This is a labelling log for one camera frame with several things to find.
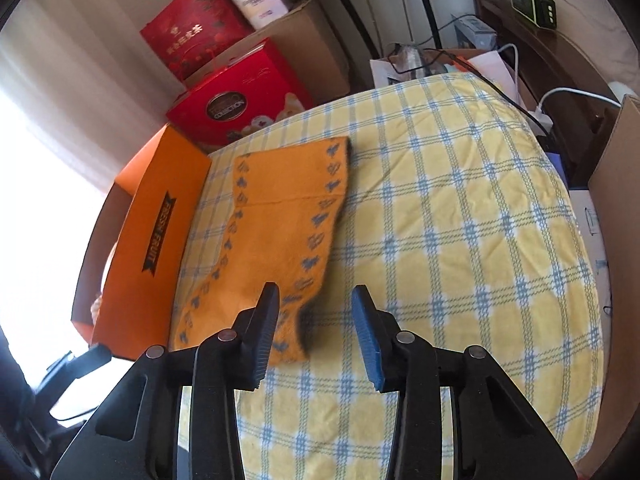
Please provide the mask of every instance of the green device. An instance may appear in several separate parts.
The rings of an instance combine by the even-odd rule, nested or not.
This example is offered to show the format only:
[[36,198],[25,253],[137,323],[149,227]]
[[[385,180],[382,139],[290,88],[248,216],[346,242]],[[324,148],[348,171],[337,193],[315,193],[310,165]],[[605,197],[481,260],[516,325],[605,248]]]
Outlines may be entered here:
[[511,6],[540,28],[558,26],[554,0],[511,0]]

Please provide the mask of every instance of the orange box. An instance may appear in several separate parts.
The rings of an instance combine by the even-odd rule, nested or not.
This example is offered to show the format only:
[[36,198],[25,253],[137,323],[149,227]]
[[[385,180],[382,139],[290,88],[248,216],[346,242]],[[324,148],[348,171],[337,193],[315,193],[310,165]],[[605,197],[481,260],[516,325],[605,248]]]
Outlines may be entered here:
[[[89,344],[135,360],[166,346],[182,252],[210,159],[167,125],[118,174],[95,223],[71,321]],[[95,327],[91,306],[111,250]]]

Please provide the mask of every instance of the black stand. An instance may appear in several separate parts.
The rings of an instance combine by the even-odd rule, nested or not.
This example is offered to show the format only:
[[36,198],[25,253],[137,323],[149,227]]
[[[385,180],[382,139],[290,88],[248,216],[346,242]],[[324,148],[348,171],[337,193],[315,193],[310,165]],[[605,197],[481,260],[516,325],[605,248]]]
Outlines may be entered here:
[[433,42],[436,48],[442,48],[442,41],[440,40],[440,33],[438,31],[438,23],[436,23],[436,17],[433,13],[430,0],[422,0],[424,11],[427,13],[427,19],[429,20],[429,26],[431,27],[431,34],[433,36]]
[[362,20],[360,19],[360,16],[358,15],[355,7],[353,7],[353,4],[351,3],[351,0],[340,0],[340,1],[341,1],[342,5],[344,6],[344,9],[349,13],[351,21],[353,21],[353,25],[355,25],[356,28],[358,29],[358,32],[360,33],[360,36],[362,37],[362,40],[367,45],[367,48],[369,49],[369,55],[371,56],[371,59],[379,59],[380,58],[380,53],[378,52],[378,50],[376,48],[376,45],[373,43],[373,40],[371,39],[371,36],[369,35],[369,31],[364,26],[364,23],[362,23]]

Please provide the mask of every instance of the screw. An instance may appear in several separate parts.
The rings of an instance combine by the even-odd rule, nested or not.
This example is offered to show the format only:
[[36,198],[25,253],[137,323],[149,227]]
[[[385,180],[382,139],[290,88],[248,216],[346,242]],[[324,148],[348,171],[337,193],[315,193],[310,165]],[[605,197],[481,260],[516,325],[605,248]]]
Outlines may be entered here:
[[158,359],[164,354],[164,347],[160,345],[153,345],[146,349],[146,356],[149,359]]
[[236,336],[238,336],[238,334],[232,328],[225,328],[224,330],[221,330],[220,332],[218,332],[218,339],[220,339],[220,341],[223,341],[225,343],[228,341],[233,341],[236,338]]
[[402,332],[398,332],[396,335],[396,339],[399,343],[404,343],[408,345],[409,343],[413,343],[415,341],[415,335],[407,330],[402,330]]
[[479,345],[472,345],[469,347],[469,355],[474,359],[484,359],[486,350]]

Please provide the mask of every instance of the red box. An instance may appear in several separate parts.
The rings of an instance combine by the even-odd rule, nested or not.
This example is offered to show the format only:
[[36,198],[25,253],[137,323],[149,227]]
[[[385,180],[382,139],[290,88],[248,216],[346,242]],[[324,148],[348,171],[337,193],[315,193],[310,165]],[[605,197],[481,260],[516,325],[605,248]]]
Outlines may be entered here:
[[173,0],[140,34],[184,81],[253,31],[231,0]]
[[166,116],[213,151],[313,106],[295,72],[266,39],[191,89]]

